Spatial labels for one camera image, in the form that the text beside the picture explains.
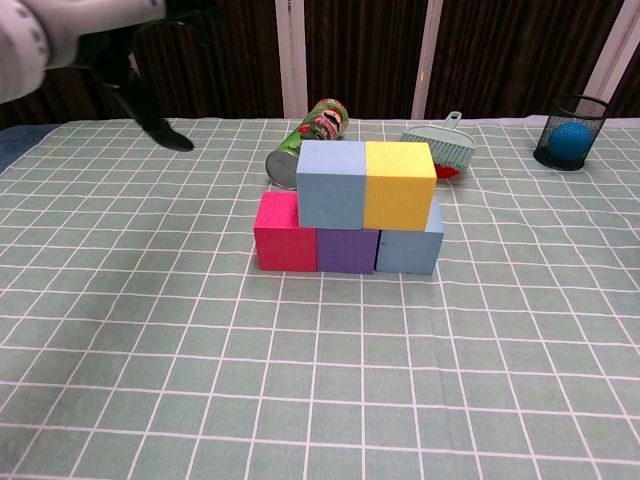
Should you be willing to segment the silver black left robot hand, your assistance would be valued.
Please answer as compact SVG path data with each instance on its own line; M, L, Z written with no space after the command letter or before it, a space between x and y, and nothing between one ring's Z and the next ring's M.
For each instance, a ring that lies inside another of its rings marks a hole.
M89 69L156 143L191 151L130 61L137 34L177 13L169 1L3 1L1 101L36 91L49 70Z

